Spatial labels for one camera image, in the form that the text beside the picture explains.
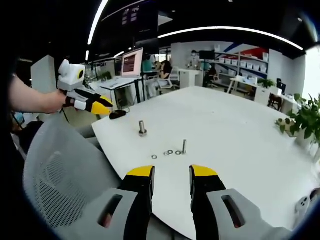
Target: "ceiling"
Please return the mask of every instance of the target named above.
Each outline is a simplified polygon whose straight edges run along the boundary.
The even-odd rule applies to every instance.
[[[24,1],[17,14],[19,20],[17,29],[21,37],[21,58],[36,62],[50,54],[59,58],[67,57],[73,63],[83,63],[86,50],[95,49],[98,42],[103,43],[103,49],[95,50],[94,54],[90,54],[89,59],[94,59],[99,54],[114,56],[127,49],[132,45],[133,36],[125,32],[119,34],[112,31],[115,25],[112,21],[114,18],[106,17],[137,0],[109,0],[102,12],[92,44],[88,47],[91,26],[101,1],[90,0],[85,4],[78,0]],[[153,4],[161,15],[173,19],[159,27],[159,35],[196,27],[244,27],[286,38],[308,49],[315,45],[315,40],[310,34],[306,16],[310,17],[317,27],[320,22],[315,2],[311,0],[233,0],[233,2],[203,0],[183,1],[183,5],[180,0],[147,0],[145,2]],[[246,43],[278,50],[290,58],[304,54],[303,51],[269,36],[237,30],[204,30],[182,33],[161,38],[159,44],[160,47],[166,47],[176,42],[193,41]],[[28,72],[32,63],[20,62],[19,65],[24,66],[21,66],[20,69],[25,69],[21,72],[29,81],[30,77],[25,72]]]

